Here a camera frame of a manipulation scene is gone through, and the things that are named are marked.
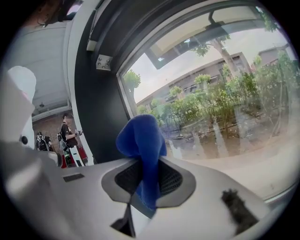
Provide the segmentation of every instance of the window glass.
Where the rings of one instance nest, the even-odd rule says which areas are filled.
[[[123,76],[128,99],[156,117],[168,157],[221,170],[268,199],[298,178],[299,65],[265,10],[208,16],[145,50]]]

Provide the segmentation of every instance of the blue cloth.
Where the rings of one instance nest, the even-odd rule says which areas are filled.
[[[148,114],[132,118],[116,140],[118,150],[127,157],[142,159],[142,182],[136,192],[151,210],[160,196],[158,187],[158,158],[166,156],[165,140],[154,116]]]

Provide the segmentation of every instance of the black round button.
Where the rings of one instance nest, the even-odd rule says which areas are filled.
[[[28,139],[25,136],[22,136],[21,141],[24,145],[26,145],[28,143]]]

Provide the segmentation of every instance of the black shirt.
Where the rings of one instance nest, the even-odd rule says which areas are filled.
[[[42,136],[40,139],[37,139],[36,147],[40,151],[48,151],[48,149],[49,149],[49,151],[53,152],[53,148],[49,144],[50,142],[51,142],[50,137]]]
[[[78,145],[78,142],[77,142],[76,138],[74,138],[74,137],[66,140],[66,135],[71,135],[73,133],[71,132],[71,129],[68,127],[68,125],[65,122],[61,126],[60,134],[61,134],[62,138],[66,141],[68,147],[72,148],[72,147]]]

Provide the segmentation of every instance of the ceiling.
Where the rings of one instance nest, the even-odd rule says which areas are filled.
[[[66,22],[48,25],[47,28],[23,28],[8,50],[5,65],[30,69],[36,79],[33,98],[34,115],[68,106],[67,79],[64,78],[64,39]]]

